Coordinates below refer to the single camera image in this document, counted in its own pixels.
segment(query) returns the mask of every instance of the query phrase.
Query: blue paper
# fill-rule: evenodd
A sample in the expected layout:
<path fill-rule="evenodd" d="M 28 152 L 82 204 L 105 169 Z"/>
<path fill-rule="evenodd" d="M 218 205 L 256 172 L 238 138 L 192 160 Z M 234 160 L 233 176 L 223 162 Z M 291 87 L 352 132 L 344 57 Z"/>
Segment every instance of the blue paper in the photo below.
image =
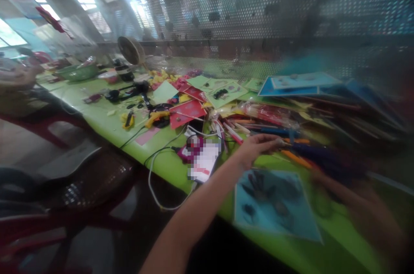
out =
<path fill-rule="evenodd" d="M 341 81 L 325 72 L 296 75 L 296 79 L 287 76 L 274 76 L 272 78 L 273 89 L 284 90 L 290 88 L 321 87 L 340 84 Z"/>
<path fill-rule="evenodd" d="M 275 90 L 273 88 L 272 78 L 267 77 L 258 96 L 275 97 L 275 96 L 292 96 L 292 95 L 318 95 L 318 94 L 320 94 L 319 87 L 305 87 L 305 88 Z"/>
<path fill-rule="evenodd" d="M 264 175 L 264 190 L 268 191 L 274 186 L 273 193 L 263 200 L 252 197 L 244 190 L 242 184 L 253 189 L 248 179 L 249 175 L 253 175 L 253 170 L 245 172 L 236 185 L 234 223 L 240 227 L 291 235 L 322 243 L 322 237 L 298 174 L 267 170 L 259 170 L 259 173 Z M 254 208 L 253 217 L 243 210 L 245 205 Z M 283 206 L 287 208 L 288 215 L 286 212 L 283 215 L 283 211 L 280 211 Z"/>
<path fill-rule="evenodd" d="M 391 108 L 391 106 L 382 98 L 379 94 L 374 92 L 370 87 L 360 85 L 354 79 L 351 79 L 345 84 L 346 88 L 352 92 L 355 96 L 366 102 L 369 106 L 374 108 L 385 118 L 391 121 L 396 127 L 405 131 L 406 124 L 399 117 L 399 115 Z"/>

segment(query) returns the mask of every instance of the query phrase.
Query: perforated metal wall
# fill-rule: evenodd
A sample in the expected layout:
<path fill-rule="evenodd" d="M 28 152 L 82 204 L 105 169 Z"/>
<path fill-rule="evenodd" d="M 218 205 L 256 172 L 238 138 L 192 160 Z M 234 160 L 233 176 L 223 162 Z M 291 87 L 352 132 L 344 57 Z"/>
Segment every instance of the perforated metal wall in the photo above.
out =
<path fill-rule="evenodd" d="M 149 65 L 158 69 L 198 69 L 240 80 L 265 78 L 281 70 L 325 70 L 393 90 L 394 83 L 384 76 L 403 75 L 413 59 L 414 0 L 134 0 L 128 4 L 138 27 L 121 4 L 113 2 L 108 23 L 112 33 L 102 34 L 109 42 L 98 44 L 116 54 L 120 35 L 135 37 L 142 41 Z"/>

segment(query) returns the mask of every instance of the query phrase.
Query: bottle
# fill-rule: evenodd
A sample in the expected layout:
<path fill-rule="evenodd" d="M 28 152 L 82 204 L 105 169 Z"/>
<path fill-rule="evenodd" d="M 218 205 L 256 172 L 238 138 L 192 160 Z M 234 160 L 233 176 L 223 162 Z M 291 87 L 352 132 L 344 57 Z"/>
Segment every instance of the bottle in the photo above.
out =
<path fill-rule="evenodd" d="M 124 82 L 131 82 L 134 81 L 134 74 L 132 73 L 131 69 L 127 65 L 123 65 L 119 59 L 115 59 L 113 61 L 115 65 L 115 70 L 118 73 L 119 77 Z"/>

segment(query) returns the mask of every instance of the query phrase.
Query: basket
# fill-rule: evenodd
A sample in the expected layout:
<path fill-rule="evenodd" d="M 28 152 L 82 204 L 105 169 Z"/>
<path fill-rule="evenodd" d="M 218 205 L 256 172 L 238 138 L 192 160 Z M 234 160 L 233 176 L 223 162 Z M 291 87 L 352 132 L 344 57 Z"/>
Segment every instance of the basket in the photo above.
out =
<path fill-rule="evenodd" d="M 99 72 L 99 69 L 95 64 L 77 69 L 78 66 L 79 65 L 72 65 L 65 67 L 59 71 L 56 71 L 55 74 L 69 81 L 81 81 L 90 79 L 96 76 Z"/>

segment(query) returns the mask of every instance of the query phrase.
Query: red paper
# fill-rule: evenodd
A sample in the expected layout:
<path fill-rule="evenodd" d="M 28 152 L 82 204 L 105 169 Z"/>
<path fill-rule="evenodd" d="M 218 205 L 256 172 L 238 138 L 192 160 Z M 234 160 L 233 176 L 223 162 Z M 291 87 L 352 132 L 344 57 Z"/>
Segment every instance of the red paper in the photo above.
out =
<path fill-rule="evenodd" d="M 185 90 L 187 90 L 190 87 L 191 87 L 191 85 L 189 85 L 188 83 L 185 83 L 178 89 L 178 91 L 184 92 Z"/>
<path fill-rule="evenodd" d="M 189 87 L 187 90 L 184 91 L 184 93 L 203 103 L 207 101 L 204 92 L 195 87 Z"/>
<path fill-rule="evenodd" d="M 190 122 L 193 120 L 191 117 L 199 118 L 207 114 L 205 109 L 201 108 L 201 103 L 197 100 L 191 100 L 176 107 L 172 107 L 169 111 L 171 113 L 169 121 L 172 129 L 176 129 L 187 122 Z M 175 114 L 173 112 L 180 112 L 184 115 Z"/>

